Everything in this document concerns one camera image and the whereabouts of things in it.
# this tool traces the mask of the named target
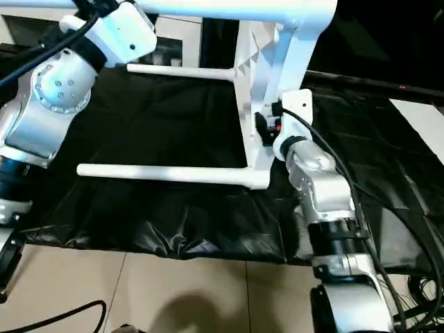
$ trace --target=tile floor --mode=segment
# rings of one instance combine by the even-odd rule
[[[407,293],[404,277],[394,282]],[[310,333],[316,285],[307,267],[26,246],[0,331],[102,299],[105,333],[124,323],[147,333]],[[93,308],[34,332],[92,333],[99,316]]]

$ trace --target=robotic arm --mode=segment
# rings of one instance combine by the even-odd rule
[[[363,238],[357,228],[348,181],[336,171],[334,158],[311,139],[293,114],[311,115],[311,92],[286,92],[274,105],[281,131],[273,150],[285,162],[297,190],[300,211],[313,248],[311,290],[315,332],[394,332],[393,319]]]
[[[70,123],[88,104],[100,70],[155,49],[153,25],[136,4],[104,3],[105,12],[85,36],[22,76],[16,97],[0,110],[0,225],[18,220],[31,208],[26,186],[56,156]],[[76,31],[84,24],[81,18],[68,16],[60,30]],[[291,116],[310,118],[311,93],[286,92],[282,107],[288,112],[279,114],[282,125],[273,151],[285,161],[298,192],[314,252],[314,274],[321,280],[311,291],[315,330],[394,332],[372,258],[362,242],[366,231],[356,229],[350,186],[336,172],[334,158]],[[6,280],[18,263],[21,246],[12,229],[0,228],[0,276]]]
[[[33,179],[53,161],[69,125],[86,108],[100,70],[136,60],[156,47],[154,25],[137,4],[94,3],[98,8],[81,6],[79,13],[88,16],[94,14],[88,10],[97,10],[101,17],[96,23],[79,40],[19,78],[16,97],[0,110],[0,303],[6,300],[2,289],[18,264],[23,244],[8,225],[31,208]],[[65,16],[60,30],[53,33],[65,36],[84,25],[80,17]]]

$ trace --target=black cloth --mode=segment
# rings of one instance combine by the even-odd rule
[[[443,231],[444,166],[388,99],[313,88],[314,125],[357,182],[401,213],[424,237]],[[82,178],[79,163],[244,167],[232,84],[104,70],[92,99],[18,225],[32,244],[121,250],[187,259],[220,257],[306,263],[306,234],[283,163],[271,186],[243,187]],[[392,213],[361,195],[385,267],[427,270]]]

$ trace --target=white rod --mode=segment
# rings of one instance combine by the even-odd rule
[[[336,0],[139,0],[146,12],[169,15],[280,22],[292,27],[303,22],[307,11],[326,10]],[[72,0],[0,0],[0,7],[75,8]]]
[[[134,73],[157,74],[168,76],[184,76],[188,78],[208,78],[213,80],[234,80],[234,69],[213,69],[193,67],[170,67],[128,64],[126,69]]]
[[[270,171],[251,168],[192,168],[181,166],[142,166],[114,164],[79,164],[77,174],[89,177],[171,182],[205,182],[210,184],[242,185],[250,189],[266,189]]]

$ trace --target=floor tile grout line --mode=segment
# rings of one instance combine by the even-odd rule
[[[247,306],[248,306],[248,329],[251,333],[251,313],[250,313],[250,291],[248,290],[248,265],[245,262],[245,282],[247,285]]]
[[[120,276],[122,275],[123,265],[125,264],[126,255],[127,254],[128,253],[125,252],[125,256],[123,257],[123,260],[122,260],[122,266],[121,266],[120,271],[119,271],[119,276],[117,277],[116,287],[114,288],[114,293],[112,293],[110,308],[108,309],[108,315],[106,316],[106,319],[103,322],[103,330],[102,330],[102,332],[105,332],[106,324],[108,322],[108,319],[110,318],[112,303],[114,302],[114,297],[116,296],[117,287],[119,286]]]

